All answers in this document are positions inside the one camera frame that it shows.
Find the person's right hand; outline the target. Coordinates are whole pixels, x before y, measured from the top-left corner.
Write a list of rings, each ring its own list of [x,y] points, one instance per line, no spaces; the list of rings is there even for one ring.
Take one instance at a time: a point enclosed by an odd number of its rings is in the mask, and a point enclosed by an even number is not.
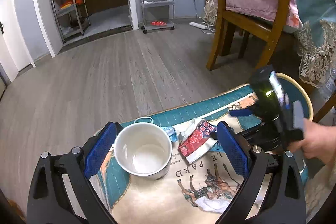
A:
[[[325,165],[335,160],[335,126],[324,126],[304,119],[304,138],[292,142],[288,150],[292,153],[302,149],[307,159],[317,158]]]

